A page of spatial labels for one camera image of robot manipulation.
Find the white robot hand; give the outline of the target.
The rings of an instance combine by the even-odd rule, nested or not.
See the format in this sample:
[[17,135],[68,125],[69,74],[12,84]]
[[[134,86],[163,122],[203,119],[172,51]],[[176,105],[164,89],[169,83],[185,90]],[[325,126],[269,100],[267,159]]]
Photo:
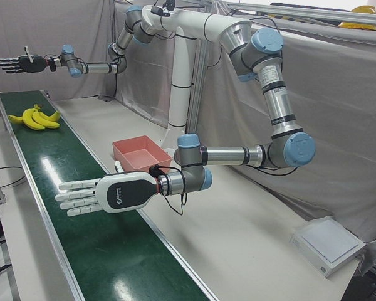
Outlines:
[[63,182],[55,196],[69,217],[95,211],[121,213],[144,207],[159,193],[159,185],[145,171],[107,174],[101,178]]

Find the black-palmed robot hand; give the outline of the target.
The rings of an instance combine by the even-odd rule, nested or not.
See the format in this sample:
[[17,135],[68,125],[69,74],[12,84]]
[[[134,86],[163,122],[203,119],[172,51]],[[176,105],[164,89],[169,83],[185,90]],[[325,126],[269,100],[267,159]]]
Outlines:
[[39,73],[49,66],[48,60],[39,55],[32,55],[24,46],[25,55],[17,58],[0,58],[0,67],[8,74]]

